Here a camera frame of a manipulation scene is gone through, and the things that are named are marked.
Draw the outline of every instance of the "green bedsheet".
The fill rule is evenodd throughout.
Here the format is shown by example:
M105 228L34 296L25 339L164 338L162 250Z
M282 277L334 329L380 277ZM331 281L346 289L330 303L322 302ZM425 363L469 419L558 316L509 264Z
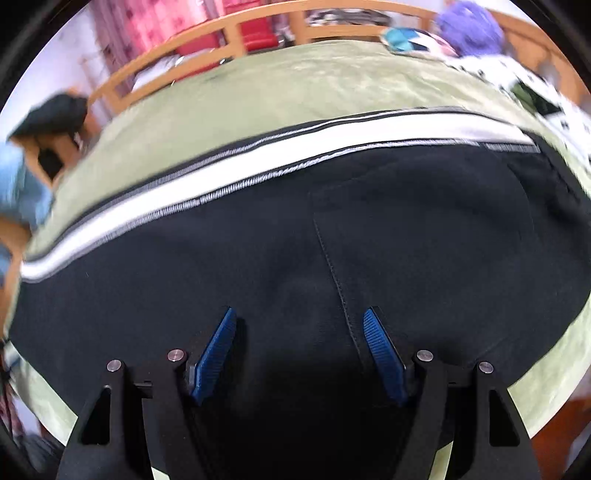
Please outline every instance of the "green bedsheet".
M308 121L418 106L462 106L535 131L561 151L591 192L591 180L564 145L478 79L436 61L393 56L381 44L328 41L232 61L120 114L64 177L27 255L45 251L102 199L224 144ZM558 412L591 364L590 309L587 302L557 345L510 389L532 436ZM16 377L24 401L65 442L76 416L26 362ZM448 459L449 448L437 457L434 480L443 479Z

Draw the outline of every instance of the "purple fluffy cushion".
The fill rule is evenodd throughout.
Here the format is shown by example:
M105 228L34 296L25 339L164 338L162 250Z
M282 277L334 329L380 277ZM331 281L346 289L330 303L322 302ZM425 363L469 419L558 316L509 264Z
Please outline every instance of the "purple fluffy cushion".
M502 52L505 36L491 13L474 2L455 2L439 15L440 36L459 55L494 55Z

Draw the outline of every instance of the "metal screw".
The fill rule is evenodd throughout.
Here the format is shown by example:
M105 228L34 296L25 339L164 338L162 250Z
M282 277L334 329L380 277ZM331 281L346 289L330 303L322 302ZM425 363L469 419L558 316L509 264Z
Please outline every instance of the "metal screw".
M121 368L121 361L120 360L111 360L107 364L107 370L109 372L116 372L120 368Z
M430 362L433 360L433 354L429 350L419 350L417 352L417 358L421 362Z
M480 362L478 368L480 368L480 371L484 374L491 374L495 371L495 368L489 362Z
M179 350L178 348L176 348L175 350L171 350L168 352L168 355L166 356L171 362L178 362L179 360L182 360L184 357L184 352L182 350Z

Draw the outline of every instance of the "blue gripper pad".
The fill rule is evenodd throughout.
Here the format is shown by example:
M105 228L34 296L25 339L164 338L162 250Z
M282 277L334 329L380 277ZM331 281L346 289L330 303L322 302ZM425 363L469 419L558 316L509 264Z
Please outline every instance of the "blue gripper pad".
M213 394L217 379L222 371L232 341L236 335L236 313L234 309L228 309L216 333L212 339L195 369L195 388L191 396L201 405L203 401Z
M367 310L363 315L363 333L386 395L399 406L404 405L408 400L404 381L404 364L372 309Z

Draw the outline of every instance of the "white stripe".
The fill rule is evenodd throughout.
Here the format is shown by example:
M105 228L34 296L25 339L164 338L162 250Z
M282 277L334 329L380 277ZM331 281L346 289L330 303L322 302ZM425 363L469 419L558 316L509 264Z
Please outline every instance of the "white stripe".
M469 113L403 115L335 125L220 160L127 198L68 233L45 257L23 262L22 279L39 281L47 277L73 257L98 244L102 238L117 231L127 231L126 224L163 208L331 151L374 142L413 139L462 139L533 145L533 141L519 128Z

